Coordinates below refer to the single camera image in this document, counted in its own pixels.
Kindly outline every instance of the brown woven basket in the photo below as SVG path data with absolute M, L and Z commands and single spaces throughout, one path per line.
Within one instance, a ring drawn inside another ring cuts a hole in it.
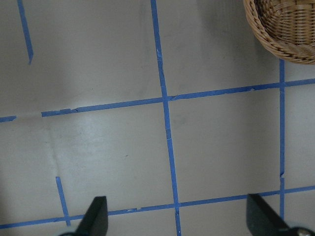
M 315 64 L 315 0 L 244 0 L 254 35 L 275 56 Z

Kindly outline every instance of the wicker basket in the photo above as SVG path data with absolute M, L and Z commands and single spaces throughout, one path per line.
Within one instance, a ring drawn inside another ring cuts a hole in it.
M 244 0 L 254 35 L 275 56 L 315 64 L 315 0 Z

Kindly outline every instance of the gray floor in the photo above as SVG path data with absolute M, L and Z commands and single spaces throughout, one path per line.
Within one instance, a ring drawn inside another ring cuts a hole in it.
M 173 156 L 183 236 L 248 235 L 247 193 L 280 212 L 279 60 L 254 38 L 241 0 L 157 0 L 164 103 L 149 0 L 24 8 L 31 65 L 17 3 L 0 2 L 0 120 L 17 116 L 0 122 L 0 236 L 66 226 L 56 177 L 72 226 L 106 195 L 109 236 L 178 235 Z M 299 82 L 285 85 L 282 107 L 284 217 L 313 230 L 314 77 L 315 66 L 285 63 L 285 80 Z M 102 104 L 113 105 L 42 117 Z

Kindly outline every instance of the metal screw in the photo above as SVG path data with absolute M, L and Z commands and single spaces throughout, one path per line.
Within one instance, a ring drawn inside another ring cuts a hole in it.
M 305 229 L 298 229 L 297 234 L 299 236 L 311 236 L 311 233 Z

